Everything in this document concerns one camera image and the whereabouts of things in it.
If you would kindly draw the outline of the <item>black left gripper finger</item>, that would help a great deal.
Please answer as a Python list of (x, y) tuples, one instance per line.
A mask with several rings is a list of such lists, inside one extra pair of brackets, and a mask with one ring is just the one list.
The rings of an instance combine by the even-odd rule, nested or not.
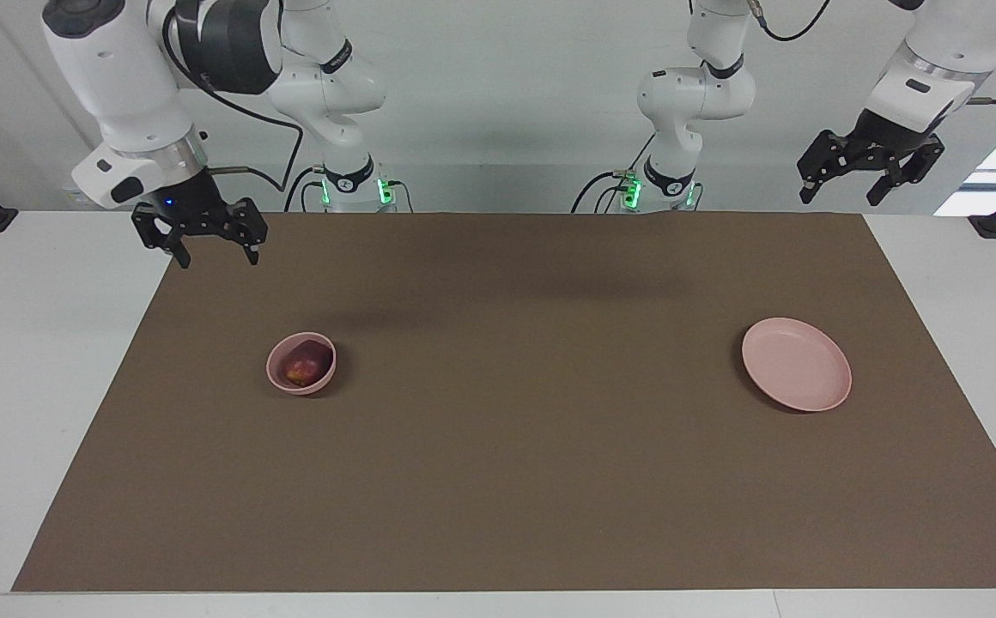
[(944, 152), (945, 145), (940, 136), (928, 136), (913, 153), (905, 157), (888, 155), (883, 175), (866, 193), (868, 204), (877, 208), (894, 189), (906, 184), (921, 183)]
[(803, 188), (798, 191), (801, 203), (811, 203), (828, 181), (840, 179), (858, 169), (858, 162), (845, 151), (848, 145), (848, 138), (837, 136), (832, 130), (821, 130), (817, 134), (796, 163), (803, 183)]

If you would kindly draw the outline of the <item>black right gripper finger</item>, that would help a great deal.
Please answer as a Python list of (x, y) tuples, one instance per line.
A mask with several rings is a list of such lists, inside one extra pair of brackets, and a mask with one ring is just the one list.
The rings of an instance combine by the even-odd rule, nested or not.
[(146, 249), (164, 251), (183, 270), (191, 266), (191, 254), (183, 242), (184, 232), (173, 227), (151, 204), (137, 204), (131, 212), (131, 221)]
[(220, 215), (220, 238), (242, 247), (246, 261), (258, 265), (259, 247), (267, 240), (268, 224), (251, 198), (240, 198), (234, 203), (223, 201)]

